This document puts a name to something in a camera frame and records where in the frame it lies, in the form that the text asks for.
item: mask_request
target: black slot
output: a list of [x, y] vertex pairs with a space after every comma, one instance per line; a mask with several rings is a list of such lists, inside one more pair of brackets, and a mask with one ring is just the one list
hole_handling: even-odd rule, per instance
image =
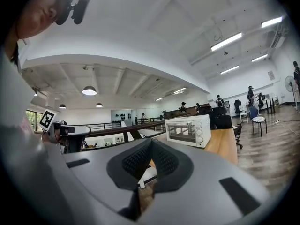
[[252, 197], [234, 178], [225, 178], [219, 182], [244, 216], [260, 206], [260, 203], [254, 197]]
[[67, 166], [68, 166], [68, 168], [72, 168], [72, 167], [77, 167], [77, 166], [80, 166], [80, 165], [83, 165], [83, 164], [86, 164], [86, 163], [89, 163], [89, 162], [90, 162], [89, 160], [84, 158], [84, 159], [80, 159], [80, 160], [77, 160], [77, 161], [68, 162]]

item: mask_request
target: white ceiling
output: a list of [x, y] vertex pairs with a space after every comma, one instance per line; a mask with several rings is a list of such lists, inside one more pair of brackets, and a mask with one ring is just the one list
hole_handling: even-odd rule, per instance
[[78, 96], [88, 85], [94, 86], [99, 95], [116, 94], [150, 101], [184, 87], [160, 76], [104, 65], [49, 64], [26, 68], [22, 76], [31, 87], [45, 95], [55, 94], [58, 99]]
[[[91, 0], [84, 21], [78, 27], [84, 30], [89, 24], [100, 24], [105, 19], [132, 24], [160, 37], [174, 53], [183, 55], [190, 67], [182, 67], [182, 71], [190, 69], [196, 77], [198, 74], [210, 79], [236, 65], [250, 66], [253, 58], [270, 53], [279, 25], [262, 29], [261, 22], [278, 16], [285, 13], [274, 0]], [[53, 27], [53, 31], [74, 29], [74, 36], [80, 35], [70, 18], [66, 24]], [[101, 25], [92, 32], [101, 34]], [[242, 39], [211, 51], [210, 47], [221, 41], [216, 41], [221, 35], [226, 39], [238, 32], [242, 32]], [[42, 65], [27, 69], [24, 77], [41, 90], [66, 96], [92, 83], [100, 94], [153, 100], [183, 86], [163, 78], [164, 75], [158, 77], [139, 69], [95, 65], [93, 74], [92, 68], [83, 70], [83, 67], [73, 63]]]

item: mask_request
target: desk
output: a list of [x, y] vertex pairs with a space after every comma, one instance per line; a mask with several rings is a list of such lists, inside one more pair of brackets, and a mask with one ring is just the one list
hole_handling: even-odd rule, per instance
[[[156, 138], [163, 143], [167, 142], [166, 134], [162, 134]], [[204, 150], [216, 153], [235, 165], [238, 163], [238, 152], [233, 129], [211, 130], [210, 141]]]
[[[265, 99], [266, 105], [267, 105], [267, 113], [268, 113], [268, 114], [273, 114], [273, 113], [275, 113], [274, 98], [278, 98], [278, 97], [275, 96], [275, 97], [270, 97], [270, 98]], [[270, 109], [271, 109], [271, 112], [269, 112], [268, 101], [270, 101]]]

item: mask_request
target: black chair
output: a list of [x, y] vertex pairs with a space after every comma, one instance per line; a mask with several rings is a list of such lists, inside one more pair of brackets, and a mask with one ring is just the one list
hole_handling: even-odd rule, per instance
[[243, 120], [241, 120], [240, 122], [238, 122], [238, 127], [237, 128], [234, 128], [234, 136], [235, 136], [235, 141], [236, 141], [236, 144], [240, 146], [240, 149], [243, 148], [243, 145], [240, 144], [240, 134], [241, 134], [241, 131], [242, 131], [242, 123], [243, 123]]
[[240, 113], [240, 108], [239, 108], [239, 106], [241, 106], [242, 105], [242, 103], [239, 101], [239, 100], [235, 100], [234, 101], [234, 107], [235, 107], [235, 112], [236, 113]]
[[[214, 111], [214, 116], [213, 116], [213, 123], [217, 127], [217, 129], [231, 129], [233, 128], [233, 124], [231, 121], [231, 117], [229, 115], [226, 115], [226, 109], [224, 107], [215, 107], [213, 108]], [[235, 141], [236, 144], [240, 146], [240, 149], [243, 148], [243, 145], [240, 144], [240, 134], [242, 130], [242, 123], [243, 121], [241, 120], [238, 123], [238, 127], [234, 128], [234, 136], [235, 136]]]

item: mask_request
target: white wall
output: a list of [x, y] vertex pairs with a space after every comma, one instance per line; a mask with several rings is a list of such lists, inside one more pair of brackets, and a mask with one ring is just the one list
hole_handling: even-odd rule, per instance
[[178, 110], [181, 103], [185, 102], [186, 107], [196, 107], [196, 103], [208, 103], [207, 93], [196, 89], [185, 89], [183, 93], [177, 95], [170, 95], [161, 100], [161, 111]]
[[64, 109], [58, 115], [69, 125], [112, 122], [110, 109]]
[[[270, 80], [268, 72], [273, 71], [274, 80]], [[234, 101], [240, 100], [242, 104], [247, 102], [248, 87], [254, 88], [254, 93], [273, 93], [279, 97], [278, 92], [279, 75], [276, 66], [269, 59], [250, 64], [232, 71], [228, 74], [219, 75], [208, 80], [211, 91], [210, 98], [215, 101], [220, 95], [224, 101], [229, 101], [230, 112], [235, 116]], [[215, 102], [210, 100], [210, 105], [215, 107]]]
[[163, 115], [162, 109], [159, 108], [141, 108], [136, 110], [137, 118], [140, 119], [142, 114], [145, 114], [146, 118], [158, 118]]
[[128, 118], [128, 113], [131, 114], [131, 110], [111, 110], [111, 118], [112, 121], [122, 121], [122, 117], [116, 117], [116, 114], [125, 114], [125, 121], [132, 120], [134, 118], [131, 117], [131, 119]]
[[137, 116], [136, 110], [131, 110], [131, 120], [132, 120], [133, 125], [136, 125], [135, 124], [135, 117], [136, 116]]
[[[278, 93], [282, 97], [283, 102], [293, 102], [293, 94], [285, 88], [285, 78], [287, 76], [294, 76], [294, 61], [297, 61], [298, 65], [300, 65], [299, 37], [295, 31], [291, 30], [283, 45], [275, 49], [272, 60], [279, 74]], [[299, 93], [296, 93], [296, 96], [297, 101], [300, 101]]]

